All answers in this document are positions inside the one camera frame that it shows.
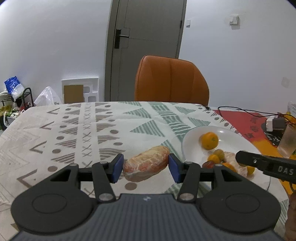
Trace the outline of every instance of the blue gripper pad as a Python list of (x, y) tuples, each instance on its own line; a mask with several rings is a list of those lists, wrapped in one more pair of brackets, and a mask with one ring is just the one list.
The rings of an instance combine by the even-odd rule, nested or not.
[(115, 165), (114, 165), (114, 169), (113, 169), (113, 173), (112, 173), (112, 183), (116, 183), (120, 177), (120, 174), (122, 172), (123, 169), (123, 161), (124, 161), (124, 157), (122, 154), (118, 154), (115, 159), (117, 159)]
[(168, 167), (170, 169), (170, 173), (176, 183), (181, 182), (181, 174), (179, 173), (178, 164), (174, 160), (174, 158), (169, 155), (168, 156)]

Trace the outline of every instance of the gray door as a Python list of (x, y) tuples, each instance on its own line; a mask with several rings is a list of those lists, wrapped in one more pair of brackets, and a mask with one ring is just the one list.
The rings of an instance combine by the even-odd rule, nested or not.
[(120, 0), (111, 67), (111, 101), (134, 100), (135, 76), (145, 55), (178, 57), (184, 0)]

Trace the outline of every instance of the plastic bag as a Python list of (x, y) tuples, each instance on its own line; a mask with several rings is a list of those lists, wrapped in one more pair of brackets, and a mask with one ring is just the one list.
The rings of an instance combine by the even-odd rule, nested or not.
[[(286, 120), (290, 121), (293, 124), (296, 124), (296, 104), (290, 101), (288, 103), (286, 114), (287, 114), (285, 115)], [(292, 156), (290, 158), (296, 160), (296, 150), (292, 153)]]
[(9, 78), (5, 82), (6, 89), (9, 94), (12, 95), (13, 99), (16, 100), (20, 97), (25, 90), (23, 85), (19, 82), (16, 76)]
[(47, 86), (34, 101), (36, 106), (55, 105), (61, 103), (61, 99), (50, 86)]
[(166, 146), (155, 146), (126, 160), (123, 174), (126, 180), (141, 182), (158, 174), (168, 165), (170, 150)]

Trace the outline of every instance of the door handle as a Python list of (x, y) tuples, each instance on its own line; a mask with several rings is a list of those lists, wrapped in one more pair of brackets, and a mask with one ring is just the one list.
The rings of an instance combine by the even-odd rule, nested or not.
[(120, 38), (123, 37), (123, 38), (129, 38), (128, 35), (122, 35), (121, 34), (121, 29), (116, 29), (116, 32), (115, 32), (115, 41), (114, 41), (114, 48), (115, 49), (119, 49), (119, 44), (120, 44)]

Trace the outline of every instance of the wrapped meat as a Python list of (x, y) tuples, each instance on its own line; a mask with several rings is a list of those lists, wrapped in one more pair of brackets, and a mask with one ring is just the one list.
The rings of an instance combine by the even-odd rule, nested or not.
[(132, 157), (123, 164), (125, 178), (132, 182), (140, 182), (158, 174), (168, 164), (170, 151), (165, 146), (155, 146)]
[(247, 169), (247, 167), (242, 167), (237, 163), (237, 161), (235, 159), (235, 153), (225, 151), (224, 155), (225, 155), (224, 161), (226, 163), (231, 164), (235, 168), (235, 170), (237, 171), (238, 174), (242, 175), (243, 177), (247, 177), (248, 169)]

